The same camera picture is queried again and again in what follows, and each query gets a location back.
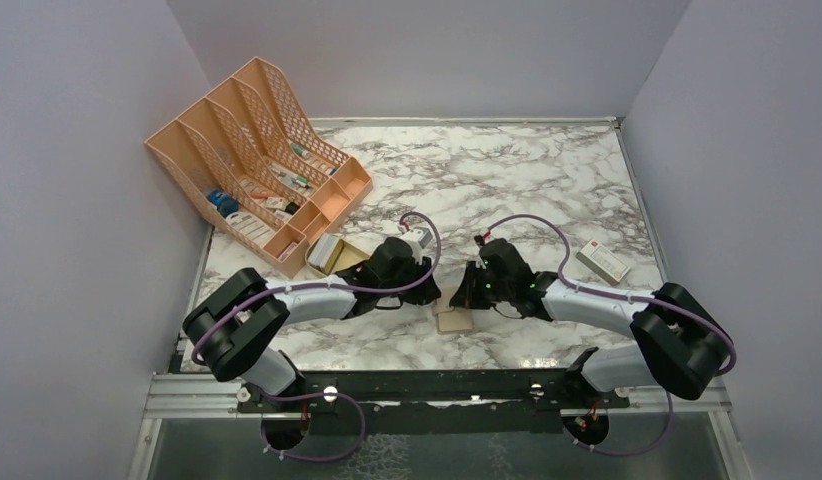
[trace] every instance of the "marble tabletop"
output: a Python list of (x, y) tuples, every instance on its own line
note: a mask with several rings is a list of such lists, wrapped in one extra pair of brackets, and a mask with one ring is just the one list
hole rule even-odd
[[(427, 214), (443, 237), (435, 272), (439, 286), (458, 285), (467, 260), (477, 258), (473, 236), (513, 213), (532, 213), (558, 224), (575, 248), (597, 239), (632, 269), (620, 287), (661, 286), (649, 235), (614, 129), (608, 126), (352, 126), (318, 131), (357, 157), (373, 177), (373, 191), (339, 234), (372, 252), (409, 210)], [(543, 225), (518, 220), (498, 227), (534, 270), (554, 271), (564, 247)], [(254, 267), (281, 277), (226, 234), (215, 232), (198, 301), (229, 276)], [(572, 259), (569, 277), (604, 284)], [(296, 277), (314, 278), (304, 269)], [(510, 306), (501, 311), (516, 314)], [(473, 313), (475, 331), (438, 334), (431, 306), (406, 305), (345, 321), (316, 320), (283, 327), (270, 346), (301, 370), (483, 369), (567, 366), (591, 346), (629, 339), (587, 325), (507, 319)], [(205, 371), (190, 361), (181, 369)]]

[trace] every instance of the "plastic organizer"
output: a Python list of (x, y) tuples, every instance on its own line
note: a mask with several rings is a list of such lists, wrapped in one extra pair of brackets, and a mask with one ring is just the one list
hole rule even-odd
[[(257, 57), (146, 145), (205, 220), (288, 277), (305, 265), (309, 245), (335, 231), (373, 189), (358, 160), (314, 133), (284, 73)], [(305, 177), (309, 188), (280, 180), (273, 164)], [(212, 189), (233, 196), (239, 212), (273, 229), (269, 240), (259, 245), (226, 222), (205, 196)], [(283, 220), (254, 198), (261, 194), (283, 197), (299, 210)]]

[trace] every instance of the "gray wall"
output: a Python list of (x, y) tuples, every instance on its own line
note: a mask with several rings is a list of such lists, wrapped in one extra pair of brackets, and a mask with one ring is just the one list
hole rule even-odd
[(625, 115), (688, 0), (168, 0), (212, 84), (253, 56), (311, 116)]
[(204, 228), (143, 140), (207, 89), (163, 1), (0, 2), (0, 478), (126, 475)]
[(822, 0), (693, 0), (623, 131), (756, 478), (822, 478)]

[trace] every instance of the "black cable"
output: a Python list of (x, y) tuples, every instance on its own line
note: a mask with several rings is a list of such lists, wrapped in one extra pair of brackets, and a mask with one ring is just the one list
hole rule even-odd
[(499, 309), (496, 308), (496, 305), (493, 306), (493, 311), (500, 314), (500, 315), (502, 315), (503, 317), (511, 319), (511, 320), (522, 320), (524, 318), (524, 317), (509, 317), (508, 315), (500, 312)]

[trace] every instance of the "white marble surface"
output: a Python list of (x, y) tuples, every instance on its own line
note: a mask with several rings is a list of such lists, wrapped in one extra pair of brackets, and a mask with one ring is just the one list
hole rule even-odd
[[(324, 129), (330, 143), (356, 156), (375, 188), (339, 233), (371, 252), (408, 210), (429, 215), (443, 237), (435, 273), (441, 287), (457, 285), (476, 258), (473, 235), (512, 213), (533, 213), (558, 224), (574, 247), (596, 238), (628, 263), (626, 288), (658, 288), (656, 261), (620, 146), (610, 126), (426, 126)], [(564, 249), (554, 233), (531, 221), (494, 231), (513, 242), (534, 270), (554, 271)], [(243, 267), (277, 276), (231, 237), (215, 233), (199, 301)], [(572, 259), (572, 278), (602, 284)], [(306, 270), (297, 279), (312, 278)], [(506, 314), (515, 314), (503, 305)], [(570, 322), (511, 320), (474, 312), (471, 334), (439, 335), (431, 306), (405, 306), (345, 320), (284, 327), (271, 343), (302, 370), (458, 369), (566, 366), (585, 348), (629, 342), (617, 334)], [(182, 371), (202, 371), (190, 361)]]

